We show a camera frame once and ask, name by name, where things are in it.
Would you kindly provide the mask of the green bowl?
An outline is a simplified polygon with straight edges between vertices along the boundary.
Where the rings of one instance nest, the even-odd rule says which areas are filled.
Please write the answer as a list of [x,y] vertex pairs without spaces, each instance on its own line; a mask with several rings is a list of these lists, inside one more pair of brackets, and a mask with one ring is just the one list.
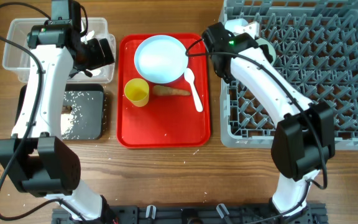
[[258,46],[262,49],[266,59],[270,62],[271,65],[273,65],[277,59],[277,54],[273,45],[263,38],[257,39],[256,42],[258,43]]

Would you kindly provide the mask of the light blue bowl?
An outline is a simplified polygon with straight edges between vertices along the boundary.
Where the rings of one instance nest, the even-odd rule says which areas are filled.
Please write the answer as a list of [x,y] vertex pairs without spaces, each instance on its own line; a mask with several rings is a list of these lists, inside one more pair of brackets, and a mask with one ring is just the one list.
[[224,28],[234,35],[239,35],[243,33],[243,28],[248,24],[249,23],[243,18],[231,19],[226,21]]

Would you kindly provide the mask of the white plastic spoon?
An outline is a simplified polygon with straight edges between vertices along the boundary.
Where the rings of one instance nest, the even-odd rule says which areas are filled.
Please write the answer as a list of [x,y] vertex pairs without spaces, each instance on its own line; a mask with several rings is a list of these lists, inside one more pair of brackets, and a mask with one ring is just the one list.
[[184,77],[185,77],[185,80],[190,85],[191,94],[193,96],[193,100],[194,100],[195,108],[196,108],[197,112],[199,112],[199,113],[203,112],[203,105],[202,105],[202,102],[200,100],[200,97],[199,97],[198,92],[195,87],[195,75],[194,75],[193,71],[190,68],[187,68],[184,72]]

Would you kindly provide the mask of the yellow plastic cup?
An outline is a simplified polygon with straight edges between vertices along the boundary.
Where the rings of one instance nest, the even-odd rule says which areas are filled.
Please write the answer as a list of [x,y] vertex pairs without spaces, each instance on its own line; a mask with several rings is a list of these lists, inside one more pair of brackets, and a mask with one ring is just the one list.
[[124,87],[125,97],[136,107],[143,107],[149,102],[149,84],[141,78],[129,80]]

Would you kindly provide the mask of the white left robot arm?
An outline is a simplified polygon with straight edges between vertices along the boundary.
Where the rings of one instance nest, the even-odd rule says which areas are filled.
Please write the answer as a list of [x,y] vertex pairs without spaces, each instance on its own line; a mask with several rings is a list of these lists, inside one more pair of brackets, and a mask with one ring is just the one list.
[[9,139],[0,139],[3,179],[22,193],[57,203],[82,223],[117,223],[106,199],[81,180],[78,156],[63,142],[61,113],[67,80],[114,63],[106,39],[83,41],[86,9],[77,1],[53,1],[52,12],[27,35],[23,51],[30,75]]

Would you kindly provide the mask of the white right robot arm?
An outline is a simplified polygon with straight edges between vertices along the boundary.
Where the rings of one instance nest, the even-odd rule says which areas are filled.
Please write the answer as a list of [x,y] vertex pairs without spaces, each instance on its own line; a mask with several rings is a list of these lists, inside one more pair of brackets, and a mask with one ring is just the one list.
[[209,26],[201,39],[217,76],[226,83],[244,84],[264,107],[275,125],[271,148],[280,173],[272,197],[282,216],[300,213],[314,178],[322,173],[328,185],[326,163],[335,155],[334,111],[313,103],[294,89],[273,67],[273,51],[259,37],[259,23],[229,31],[221,22]]

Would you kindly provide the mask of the light blue plate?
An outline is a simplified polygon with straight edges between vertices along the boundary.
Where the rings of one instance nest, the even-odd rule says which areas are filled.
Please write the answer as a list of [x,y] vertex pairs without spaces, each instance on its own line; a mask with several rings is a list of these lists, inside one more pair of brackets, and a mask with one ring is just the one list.
[[167,84],[179,79],[188,68],[185,46],[169,35],[154,35],[143,40],[134,54],[139,75],[149,82]]

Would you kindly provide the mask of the carrot piece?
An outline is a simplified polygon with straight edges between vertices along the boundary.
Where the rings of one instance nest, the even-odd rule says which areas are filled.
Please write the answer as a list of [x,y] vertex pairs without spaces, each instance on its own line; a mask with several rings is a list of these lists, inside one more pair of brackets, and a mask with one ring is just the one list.
[[186,90],[171,88],[168,86],[155,85],[152,88],[152,93],[157,96],[190,96],[191,93]]

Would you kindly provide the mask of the white napkin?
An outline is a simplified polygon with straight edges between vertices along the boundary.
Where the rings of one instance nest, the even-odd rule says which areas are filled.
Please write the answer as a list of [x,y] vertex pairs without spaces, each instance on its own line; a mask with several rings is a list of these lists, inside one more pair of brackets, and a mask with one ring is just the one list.
[[[89,31],[84,37],[81,38],[82,43],[87,44],[90,40],[94,38],[95,32],[93,30]],[[101,73],[101,69],[94,69],[94,70],[85,70],[82,71],[87,77],[97,77]]]

